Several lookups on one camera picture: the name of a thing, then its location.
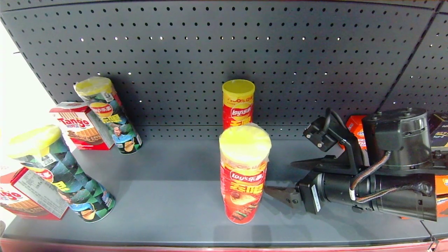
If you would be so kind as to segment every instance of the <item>snack box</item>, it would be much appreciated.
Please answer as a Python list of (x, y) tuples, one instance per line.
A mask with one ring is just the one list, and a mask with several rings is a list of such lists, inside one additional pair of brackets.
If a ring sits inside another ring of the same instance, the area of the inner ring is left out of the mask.
[(114, 144), (107, 125), (83, 102), (61, 102), (50, 110), (64, 135), (80, 150), (109, 150)]
[(22, 166), (0, 166), (0, 205), (23, 218), (60, 220), (67, 202), (57, 188)]
[[(362, 129), (362, 119), (365, 115), (361, 116), (350, 116), (347, 123), (345, 124), (350, 132), (355, 134), (356, 138), (358, 138), (359, 146), (362, 150), (366, 150), (366, 139), (364, 138), (364, 130)], [(345, 150), (345, 146), (339, 144), (343, 150)]]
[(448, 175), (436, 175), (435, 176), (435, 194), (448, 195)]
[(428, 120), (432, 150), (448, 149), (448, 115), (435, 113)]

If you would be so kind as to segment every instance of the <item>white wall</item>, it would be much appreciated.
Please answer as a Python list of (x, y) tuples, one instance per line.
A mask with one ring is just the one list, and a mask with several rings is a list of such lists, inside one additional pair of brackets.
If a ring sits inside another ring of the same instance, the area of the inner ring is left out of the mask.
[[(49, 109), (54, 106), (42, 84), (3, 26), (0, 26), (0, 138), (53, 123)], [(0, 162), (3, 149), (0, 147)], [(0, 220), (8, 225), (15, 215), (0, 207)]]

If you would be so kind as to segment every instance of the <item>red chip can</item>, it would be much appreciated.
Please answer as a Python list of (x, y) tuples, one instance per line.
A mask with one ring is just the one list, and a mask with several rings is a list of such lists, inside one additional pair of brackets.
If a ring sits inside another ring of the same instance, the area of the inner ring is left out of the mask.
[(252, 122), (255, 85), (248, 80), (223, 84), (223, 128)]

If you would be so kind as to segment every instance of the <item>person illustration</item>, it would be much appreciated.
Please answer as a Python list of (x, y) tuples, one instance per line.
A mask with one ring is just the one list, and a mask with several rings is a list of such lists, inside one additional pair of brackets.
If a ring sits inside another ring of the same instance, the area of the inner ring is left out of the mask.
[(121, 125), (120, 124), (116, 124), (116, 123), (112, 123), (110, 125), (110, 127), (113, 129), (113, 135), (112, 135), (112, 139), (115, 142), (116, 146), (125, 153), (131, 154), (133, 152), (135, 152), (135, 147), (134, 147), (134, 143), (137, 141), (136, 139), (134, 139), (135, 137), (133, 135), (125, 135), (122, 134), (121, 132)]
[(71, 197), (67, 196), (67, 193), (63, 193), (60, 190), (58, 190), (59, 195), (63, 200), (65, 200), (68, 204), (70, 209), (72, 209), (75, 213), (80, 215), (82, 218), (92, 221), (96, 217), (96, 211), (95, 207), (90, 203), (80, 203), (76, 204), (73, 203)]

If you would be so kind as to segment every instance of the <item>orange product box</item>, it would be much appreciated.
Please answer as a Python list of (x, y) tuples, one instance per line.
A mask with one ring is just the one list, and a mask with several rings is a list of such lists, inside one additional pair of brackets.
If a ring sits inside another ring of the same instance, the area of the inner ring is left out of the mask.
[(0, 166), (0, 205), (23, 218), (60, 220), (68, 208), (57, 188), (19, 166)]
[(437, 198), (437, 217), (448, 217), (448, 197)]
[(435, 176), (435, 194), (448, 194), (448, 176), (440, 175)]
[[(350, 132), (355, 134), (356, 138), (358, 138), (359, 146), (362, 150), (366, 150), (366, 139), (364, 138), (364, 130), (362, 128), (362, 119), (364, 116), (350, 116), (347, 123), (345, 124)], [(342, 144), (339, 144), (343, 150), (345, 150), (345, 146)]]
[(106, 124), (83, 102), (61, 102), (50, 110), (62, 132), (80, 150), (109, 150), (114, 144)]

